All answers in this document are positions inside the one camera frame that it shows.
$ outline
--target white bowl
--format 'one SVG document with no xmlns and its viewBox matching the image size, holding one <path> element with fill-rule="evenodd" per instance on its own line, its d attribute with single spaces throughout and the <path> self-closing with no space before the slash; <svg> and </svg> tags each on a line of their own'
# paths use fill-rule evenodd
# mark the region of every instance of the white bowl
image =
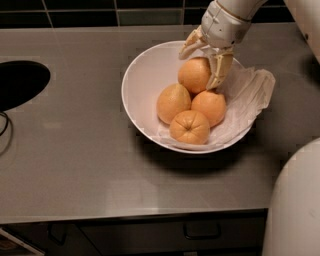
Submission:
<svg viewBox="0 0 320 256">
<path fill-rule="evenodd" d="M 239 141 L 249 131 L 251 125 L 240 133 L 234 133 L 234 136 L 231 132 L 231 138 L 229 136 L 227 143 L 217 145 L 211 141 L 202 147 L 176 146 L 170 142 L 170 139 L 163 139 L 159 134 L 159 130 L 168 129 L 168 127 L 157 116 L 157 98 L 165 87 L 178 80 L 178 70 L 186 62 L 186 60 L 178 58 L 183 43 L 184 41 L 173 41 L 154 46 L 141 53 L 130 64 L 122 81 L 124 108 L 137 129 L 162 147 L 188 154 L 211 153 L 229 147 Z M 204 54 L 197 50 L 190 58 L 195 56 L 204 56 Z M 234 60 L 231 70 L 235 68 L 243 67 Z M 214 134 L 211 132 L 209 141 L 213 136 Z"/>
</svg>

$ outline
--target countertop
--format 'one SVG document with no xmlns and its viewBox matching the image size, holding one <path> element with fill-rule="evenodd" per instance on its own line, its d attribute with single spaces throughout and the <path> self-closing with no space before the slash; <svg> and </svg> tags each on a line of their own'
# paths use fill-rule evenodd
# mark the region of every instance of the countertop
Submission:
<svg viewBox="0 0 320 256">
<path fill-rule="evenodd" d="M 131 61 L 192 26 L 0 30 L 0 62 L 34 60 L 51 80 L 6 113 L 0 224 L 266 209 L 286 161 L 320 137 L 320 67 L 295 23 L 253 24 L 235 57 L 276 78 L 268 109 L 219 152 L 161 148 L 121 101 Z"/>
</svg>

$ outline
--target cabinet handle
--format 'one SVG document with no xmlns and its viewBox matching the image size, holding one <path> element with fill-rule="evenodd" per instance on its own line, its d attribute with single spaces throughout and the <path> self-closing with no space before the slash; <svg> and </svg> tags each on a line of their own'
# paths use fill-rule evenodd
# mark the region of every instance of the cabinet handle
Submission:
<svg viewBox="0 0 320 256">
<path fill-rule="evenodd" d="M 207 239 L 218 239 L 219 237 L 221 237 L 221 227 L 220 224 L 217 223 L 217 233 L 216 234 L 212 234 L 212 235 L 190 235 L 188 234 L 188 227 L 186 223 L 183 223 L 183 234 L 184 237 L 188 240 L 207 240 Z"/>
<path fill-rule="evenodd" d="M 61 236 L 60 239 L 56 238 L 53 234 L 52 234 L 52 226 L 53 224 L 49 224 L 48 225 L 48 238 L 54 242 L 55 244 L 59 245 L 59 246 L 63 246 L 64 243 L 66 242 L 66 233 L 64 232 Z"/>
</svg>

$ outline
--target peeled orange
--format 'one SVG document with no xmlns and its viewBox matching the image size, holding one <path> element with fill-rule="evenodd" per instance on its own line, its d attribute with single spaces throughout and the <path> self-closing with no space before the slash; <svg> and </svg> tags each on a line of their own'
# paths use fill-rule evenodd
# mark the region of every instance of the peeled orange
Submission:
<svg viewBox="0 0 320 256">
<path fill-rule="evenodd" d="M 186 61 L 178 72 L 178 81 L 190 93 L 197 94 L 206 89 L 211 77 L 210 63 L 205 57 L 194 57 Z"/>
<path fill-rule="evenodd" d="M 191 109 L 204 114 L 209 120 L 210 127 L 213 127 L 223 120 L 227 106 L 223 94 L 205 90 L 194 97 Z"/>
<path fill-rule="evenodd" d="M 210 135 L 208 119 L 195 110 L 186 110 L 176 115 L 169 129 L 173 139 L 188 144 L 205 144 Z"/>
<path fill-rule="evenodd" d="M 179 83 L 167 86 L 157 100 L 158 117 L 166 124 L 170 124 L 178 113 L 189 110 L 190 107 L 190 94 L 188 90 Z"/>
</svg>

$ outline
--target sink hole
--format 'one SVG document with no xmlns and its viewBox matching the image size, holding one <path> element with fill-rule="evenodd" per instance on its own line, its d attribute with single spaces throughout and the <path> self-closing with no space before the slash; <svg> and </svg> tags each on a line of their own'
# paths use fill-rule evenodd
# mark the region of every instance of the sink hole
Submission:
<svg viewBox="0 0 320 256">
<path fill-rule="evenodd" d="M 49 69 L 34 61 L 0 63 L 0 111 L 18 107 L 37 96 L 50 80 Z"/>
</svg>

